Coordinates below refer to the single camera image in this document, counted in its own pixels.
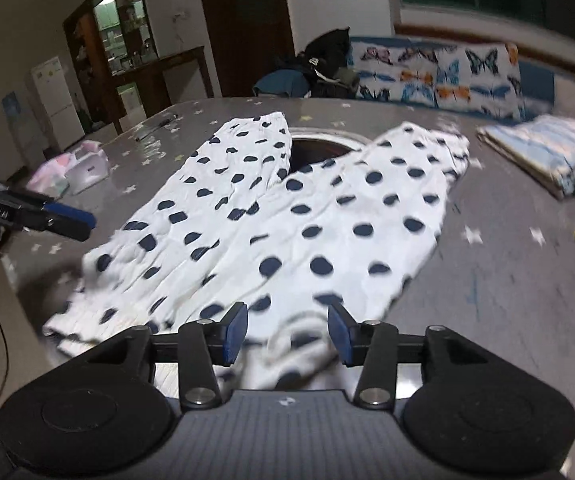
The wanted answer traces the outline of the white polka dot garment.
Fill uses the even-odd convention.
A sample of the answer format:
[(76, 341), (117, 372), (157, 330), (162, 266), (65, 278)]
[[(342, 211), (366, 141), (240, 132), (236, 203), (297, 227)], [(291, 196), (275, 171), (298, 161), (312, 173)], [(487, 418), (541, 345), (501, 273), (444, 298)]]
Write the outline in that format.
[(45, 336), (76, 356), (131, 326), (173, 333), (243, 302), (247, 334), (222, 385), (271, 389), (321, 370), (329, 307), (380, 320), (432, 255), (469, 144), (405, 122), (295, 172), (291, 151), (282, 113), (222, 125), (83, 257)]

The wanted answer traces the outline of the black bag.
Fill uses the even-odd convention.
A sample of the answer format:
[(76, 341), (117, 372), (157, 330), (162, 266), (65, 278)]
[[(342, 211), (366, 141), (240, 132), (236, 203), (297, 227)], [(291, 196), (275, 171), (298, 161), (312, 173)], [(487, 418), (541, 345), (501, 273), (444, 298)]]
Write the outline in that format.
[(350, 28), (336, 28), (312, 40), (296, 56), (312, 98), (353, 99), (358, 74), (348, 67)]

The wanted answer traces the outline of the pen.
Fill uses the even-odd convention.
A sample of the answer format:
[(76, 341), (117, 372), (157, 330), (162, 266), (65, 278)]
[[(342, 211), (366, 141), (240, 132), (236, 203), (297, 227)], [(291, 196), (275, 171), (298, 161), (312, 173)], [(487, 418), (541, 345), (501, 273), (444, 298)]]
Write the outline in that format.
[(148, 125), (141, 124), (138, 126), (138, 130), (135, 131), (133, 139), (136, 142), (141, 142), (158, 129), (169, 126), (170, 124), (175, 122), (176, 118), (178, 118), (177, 114), (171, 114), (163, 118), (160, 118), (157, 122), (152, 122), (151, 124)]

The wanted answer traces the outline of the folded blue striped cloth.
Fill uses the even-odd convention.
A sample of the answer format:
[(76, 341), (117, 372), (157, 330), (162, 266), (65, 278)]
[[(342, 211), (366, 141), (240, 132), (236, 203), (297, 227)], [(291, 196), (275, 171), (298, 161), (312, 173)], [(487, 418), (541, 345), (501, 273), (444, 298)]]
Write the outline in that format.
[(575, 119), (541, 115), (513, 127), (481, 127), (477, 136), (559, 200), (575, 194)]

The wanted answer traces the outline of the round induction cooktop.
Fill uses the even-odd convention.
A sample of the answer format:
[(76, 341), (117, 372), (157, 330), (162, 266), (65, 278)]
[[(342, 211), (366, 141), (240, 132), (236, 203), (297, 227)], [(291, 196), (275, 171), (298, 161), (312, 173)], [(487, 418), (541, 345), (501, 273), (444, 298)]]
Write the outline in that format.
[(338, 129), (295, 127), (291, 129), (292, 151), (289, 172), (360, 151), (371, 140), (361, 134)]

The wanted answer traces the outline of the white refrigerator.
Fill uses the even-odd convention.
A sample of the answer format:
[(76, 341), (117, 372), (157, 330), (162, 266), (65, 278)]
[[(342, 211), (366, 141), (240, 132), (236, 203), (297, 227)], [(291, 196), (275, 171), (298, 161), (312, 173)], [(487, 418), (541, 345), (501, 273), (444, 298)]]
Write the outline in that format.
[(66, 151), (84, 137), (74, 99), (69, 91), (60, 58), (50, 58), (30, 72), (39, 100), (58, 149)]

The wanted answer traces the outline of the dark wooden cabinet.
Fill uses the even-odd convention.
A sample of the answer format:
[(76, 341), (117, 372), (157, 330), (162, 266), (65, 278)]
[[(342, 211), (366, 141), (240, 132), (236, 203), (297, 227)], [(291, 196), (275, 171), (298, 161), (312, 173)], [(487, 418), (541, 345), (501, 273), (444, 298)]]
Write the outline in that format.
[(150, 117), (176, 99), (168, 75), (186, 66), (214, 96), (205, 47), (161, 53), (146, 0), (84, 0), (64, 21), (69, 55), (83, 104), (83, 127), (127, 130), (133, 113)]

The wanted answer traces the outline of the grey star tablecloth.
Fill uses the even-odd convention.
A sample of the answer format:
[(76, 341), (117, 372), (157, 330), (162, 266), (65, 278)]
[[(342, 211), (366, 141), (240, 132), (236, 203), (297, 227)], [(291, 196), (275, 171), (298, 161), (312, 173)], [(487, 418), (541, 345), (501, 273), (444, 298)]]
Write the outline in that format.
[(510, 128), (411, 106), (236, 99), (156, 122), (146, 139), (109, 142), (109, 176), (72, 199), (96, 215), (89, 240), (24, 233), (4, 256), (56, 356), (243, 301), (246, 348), (223, 385), (349, 388), (327, 337), (340, 302), (405, 332), (444, 324), (575, 405), (575, 195), (496, 148), (575, 177), (571, 114)]

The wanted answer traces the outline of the white tissue pack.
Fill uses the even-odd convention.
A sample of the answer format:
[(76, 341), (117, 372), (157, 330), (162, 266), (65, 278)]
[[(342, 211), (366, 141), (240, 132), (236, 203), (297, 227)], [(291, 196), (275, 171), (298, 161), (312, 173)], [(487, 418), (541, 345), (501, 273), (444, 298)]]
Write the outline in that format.
[(26, 189), (58, 200), (66, 193), (78, 195), (109, 176), (109, 161), (102, 144), (83, 141), (74, 151), (44, 162)]

